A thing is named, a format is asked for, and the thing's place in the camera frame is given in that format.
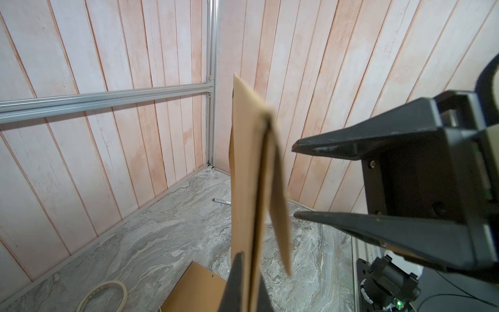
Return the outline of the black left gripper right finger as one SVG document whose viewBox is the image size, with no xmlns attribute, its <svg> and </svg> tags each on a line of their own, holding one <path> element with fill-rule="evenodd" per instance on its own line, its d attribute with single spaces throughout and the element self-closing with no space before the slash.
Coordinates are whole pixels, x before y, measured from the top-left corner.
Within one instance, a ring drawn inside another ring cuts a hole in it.
<svg viewBox="0 0 499 312">
<path fill-rule="evenodd" d="M 265 280 L 262 276 L 260 279 L 258 299 L 257 299 L 257 312 L 274 312 L 274 309 L 272 307 L 272 302 L 270 300 L 270 297 L 268 295 L 265 286 Z"/>
</svg>

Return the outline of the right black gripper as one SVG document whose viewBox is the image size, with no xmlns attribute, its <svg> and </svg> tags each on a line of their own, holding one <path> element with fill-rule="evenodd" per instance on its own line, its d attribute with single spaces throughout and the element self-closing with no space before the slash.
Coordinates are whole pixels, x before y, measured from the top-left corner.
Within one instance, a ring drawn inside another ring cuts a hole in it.
<svg viewBox="0 0 499 312">
<path fill-rule="evenodd" d="M 498 266 L 498 170 L 478 96 L 444 92 L 296 141 L 294 153 L 362 160 L 369 215 L 304 211 L 404 259 L 441 270 Z"/>
</svg>

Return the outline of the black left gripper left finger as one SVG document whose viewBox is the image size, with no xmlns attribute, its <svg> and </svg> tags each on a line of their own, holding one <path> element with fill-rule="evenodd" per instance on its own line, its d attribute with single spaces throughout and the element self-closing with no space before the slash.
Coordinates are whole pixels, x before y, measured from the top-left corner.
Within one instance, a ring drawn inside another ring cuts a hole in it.
<svg viewBox="0 0 499 312">
<path fill-rule="evenodd" d="M 242 306 L 243 253 L 236 254 L 218 312 L 240 312 Z"/>
</svg>

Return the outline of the brown file bag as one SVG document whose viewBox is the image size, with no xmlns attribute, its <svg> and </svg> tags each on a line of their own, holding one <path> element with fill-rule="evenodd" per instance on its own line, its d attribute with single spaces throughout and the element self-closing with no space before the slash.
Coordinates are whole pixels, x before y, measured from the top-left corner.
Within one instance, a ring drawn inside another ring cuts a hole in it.
<svg viewBox="0 0 499 312">
<path fill-rule="evenodd" d="M 159 311 L 218 311 L 226 280 L 192 262 Z"/>
<path fill-rule="evenodd" d="M 242 311 L 257 309 L 265 220 L 272 221 L 281 263 L 292 270 L 291 229 L 275 112 L 241 77 L 233 77 L 231 255 L 242 254 Z"/>
</svg>

